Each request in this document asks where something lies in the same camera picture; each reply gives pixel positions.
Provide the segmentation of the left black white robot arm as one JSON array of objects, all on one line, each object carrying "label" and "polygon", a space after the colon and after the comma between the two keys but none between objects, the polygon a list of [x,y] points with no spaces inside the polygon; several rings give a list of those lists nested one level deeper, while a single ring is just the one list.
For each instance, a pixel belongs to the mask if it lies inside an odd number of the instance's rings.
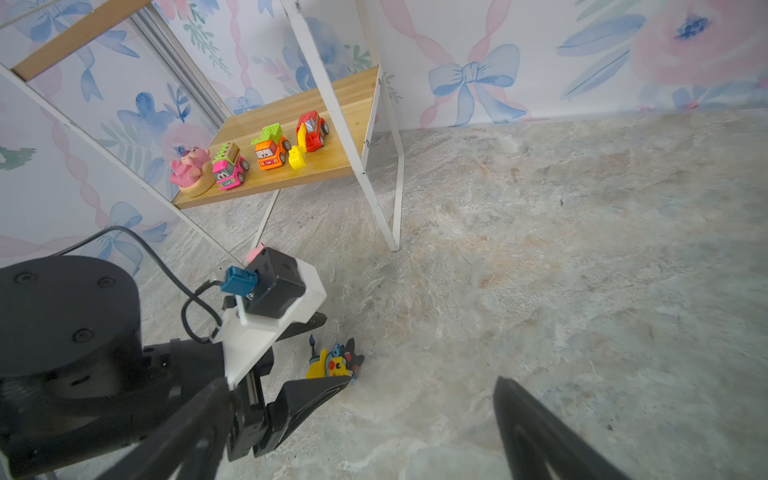
[{"label": "left black white robot arm", "polygon": [[119,449],[109,479],[212,479],[274,451],[355,378],[353,340],[313,349],[306,376],[267,401],[274,345],[323,326],[316,269],[271,248],[215,282],[209,336],[146,345],[133,278],[96,258],[1,272],[1,473],[32,479]]}]

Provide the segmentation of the pink pig toy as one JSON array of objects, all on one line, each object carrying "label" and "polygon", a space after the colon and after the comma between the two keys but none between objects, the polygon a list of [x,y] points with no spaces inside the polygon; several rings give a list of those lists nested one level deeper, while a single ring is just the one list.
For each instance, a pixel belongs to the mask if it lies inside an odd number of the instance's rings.
[{"label": "pink pig toy", "polygon": [[254,261],[256,257],[261,254],[264,248],[265,248],[265,245],[263,243],[260,243],[256,248],[253,248],[252,250],[250,250],[246,255],[245,263],[250,264],[252,261]]}]

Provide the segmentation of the pink toy car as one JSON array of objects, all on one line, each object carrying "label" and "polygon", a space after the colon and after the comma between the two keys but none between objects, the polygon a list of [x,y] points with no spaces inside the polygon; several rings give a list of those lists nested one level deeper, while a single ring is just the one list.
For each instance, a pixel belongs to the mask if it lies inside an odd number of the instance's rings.
[{"label": "pink toy car", "polygon": [[241,186],[246,179],[250,164],[241,155],[240,148],[234,142],[220,146],[213,161],[213,174],[221,191]]}]

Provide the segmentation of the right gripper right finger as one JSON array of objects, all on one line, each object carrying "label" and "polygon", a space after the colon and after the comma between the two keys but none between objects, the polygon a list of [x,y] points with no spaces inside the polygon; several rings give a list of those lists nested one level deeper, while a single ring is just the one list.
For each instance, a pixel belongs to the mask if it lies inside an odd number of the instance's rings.
[{"label": "right gripper right finger", "polygon": [[625,479],[518,382],[497,379],[494,413],[514,479]]}]

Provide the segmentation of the red yellow toy excavator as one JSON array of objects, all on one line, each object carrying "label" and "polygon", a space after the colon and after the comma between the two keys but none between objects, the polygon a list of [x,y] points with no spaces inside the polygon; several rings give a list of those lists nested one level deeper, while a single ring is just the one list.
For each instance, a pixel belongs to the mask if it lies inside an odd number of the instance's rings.
[{"label": "red yellow toy excavator", "polygon": [[305,155],[325,146],[330,127],[317,111],[302,115],[296,129],[297,145],[289,150],[289,165],[293,170],[306,166]]}]

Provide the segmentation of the pink bear donut toy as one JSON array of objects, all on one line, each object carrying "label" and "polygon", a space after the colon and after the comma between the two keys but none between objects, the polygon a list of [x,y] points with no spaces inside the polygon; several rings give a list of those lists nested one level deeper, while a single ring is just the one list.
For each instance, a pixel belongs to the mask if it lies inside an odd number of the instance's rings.
[{"label": "pink bear donut toy", "polygon": [[170,183],[190,197],[198,197],[215,183],[213,162],[208,149],[193,147],[171,162]]}]

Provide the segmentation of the green orange toy truck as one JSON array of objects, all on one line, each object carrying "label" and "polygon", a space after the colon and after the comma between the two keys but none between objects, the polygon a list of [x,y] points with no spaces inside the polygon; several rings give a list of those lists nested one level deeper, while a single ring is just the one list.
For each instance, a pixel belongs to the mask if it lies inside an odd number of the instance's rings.
[{"label": "green orange toy truck", "polygon": [[283,166],[291,149],[291,143],[284,136],[280,123],[264,127],[260,135],[251,140],[251,145],[262,171]]}]

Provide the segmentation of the black yellow shark toy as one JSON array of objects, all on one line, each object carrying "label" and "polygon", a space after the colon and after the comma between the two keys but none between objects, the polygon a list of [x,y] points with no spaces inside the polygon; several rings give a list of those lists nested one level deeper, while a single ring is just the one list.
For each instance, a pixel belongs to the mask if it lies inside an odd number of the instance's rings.
[{"label": "black yellow shark toy", "polygon": [[365,361],[365,356],[356,353],[355,340],[350,338],[347,343],[336,343],[331,350],[316,349],[314,336],[309,338],[311,358],[306,373],[306,379],[320,379],[329,377],[348,377],[353,381],[360,367]]}]

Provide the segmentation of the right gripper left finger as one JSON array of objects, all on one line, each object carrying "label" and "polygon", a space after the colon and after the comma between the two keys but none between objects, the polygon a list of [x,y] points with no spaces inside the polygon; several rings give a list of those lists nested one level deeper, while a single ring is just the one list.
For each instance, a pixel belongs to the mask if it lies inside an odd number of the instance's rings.
[{"label": "right gripper left finger", "polygon": [[213,479],[232,419],[229,386],[225,379],[216,379],[100,477]]}]

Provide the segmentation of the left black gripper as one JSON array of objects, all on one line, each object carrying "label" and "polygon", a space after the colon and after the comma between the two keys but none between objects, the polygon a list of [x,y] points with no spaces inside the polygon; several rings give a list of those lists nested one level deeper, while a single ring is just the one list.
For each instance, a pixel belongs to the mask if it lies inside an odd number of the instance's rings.
[{"label": "left black gripper", "polygon": [[[277,342],[322,327],[327,316],[315,312],[306,323],[292,322]],[[227,441],[230,462],[252,453],[260,457],[276,450],[320,406],[351,382],[347,376],[286,382],[267,404],[261,378],[271,373],[274,351],[269,348],[234,390],[234,419]]]}]

